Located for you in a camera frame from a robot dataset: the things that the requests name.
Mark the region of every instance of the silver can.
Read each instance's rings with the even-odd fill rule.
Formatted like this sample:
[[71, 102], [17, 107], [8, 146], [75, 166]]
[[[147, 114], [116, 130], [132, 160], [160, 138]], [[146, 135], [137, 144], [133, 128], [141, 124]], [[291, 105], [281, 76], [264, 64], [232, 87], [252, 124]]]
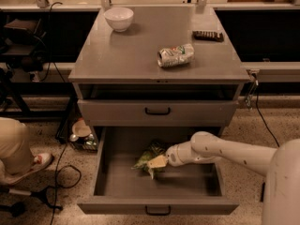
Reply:
[[194, 58], [194, 48], [191, 44], [185, 44], [174, 48], [164, 48], [157, 53], [158, 65], [162, 68], [170, 68], [187, 64]]

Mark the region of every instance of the closed drawer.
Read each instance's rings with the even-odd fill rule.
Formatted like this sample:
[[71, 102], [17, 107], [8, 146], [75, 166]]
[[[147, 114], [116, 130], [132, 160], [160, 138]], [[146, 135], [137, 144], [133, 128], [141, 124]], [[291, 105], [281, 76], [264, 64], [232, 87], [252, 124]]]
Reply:
[[105, 127], [98, 149], [97, 175], [89, 198], [78, 205], [86, 214], [230, 214], [217, 164], [167, 166], [152, 180], [131, 167], [154, 139], [187, 141], [191, 127]]
[[82, 116], [91, 126], [229, 125], [236, 101], [195, 100], [79, 100]]

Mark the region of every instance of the black handle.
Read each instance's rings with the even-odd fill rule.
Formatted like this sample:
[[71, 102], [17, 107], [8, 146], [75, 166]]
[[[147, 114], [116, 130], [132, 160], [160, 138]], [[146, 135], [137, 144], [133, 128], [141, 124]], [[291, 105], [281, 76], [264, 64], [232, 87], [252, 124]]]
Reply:
[[145, 112], [147, 115], [168, 115], [168, 114], [170, 114], [170, 112], [171, 112], [171, 108], [168, 108], [168, 110], [165, 111], [165, 112], [151, 111], [151, 110], [148, 109], [148, 108], [144, 108], [144, 112]]
[[150, 213], [147, 206], [144, 207], [144, 211], [146, 212], [146, 215], [149, 216], [168, 216], [171, 213], [171, 207], [168, 206], [168, 211], [166, 213]]

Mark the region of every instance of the white robotic arm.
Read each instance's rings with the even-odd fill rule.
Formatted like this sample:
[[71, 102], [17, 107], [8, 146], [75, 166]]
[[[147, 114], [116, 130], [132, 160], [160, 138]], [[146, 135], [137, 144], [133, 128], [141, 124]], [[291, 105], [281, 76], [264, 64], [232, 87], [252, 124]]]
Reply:
[[222, 157], [266, 176], [262, 225], [300, 224], [300, 139], [279, 149], [222, 140], [208, 132], [195, 133], [189, 142], [170, 147], [164, 159], [149, 167], [211, 163]]

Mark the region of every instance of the sneaker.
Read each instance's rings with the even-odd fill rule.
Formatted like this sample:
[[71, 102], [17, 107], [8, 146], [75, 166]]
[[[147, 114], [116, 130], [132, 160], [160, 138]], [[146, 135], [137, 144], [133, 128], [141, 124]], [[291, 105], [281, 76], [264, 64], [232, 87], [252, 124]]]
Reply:
[[34, 163], [31, 169], [27, 173], [10, 175], [6, 172], [5, 178], [2, 181], [2, 183], [5, 183], [6, 185], [15, 185], [21, 182], [25, 177], [29, 176], [30, 174], [36, 173], [38, 171], [47, 168], [52, 163], [52, 161], [53, 161], [52, 154], [50, 153], [38, 154], [35, 156]]

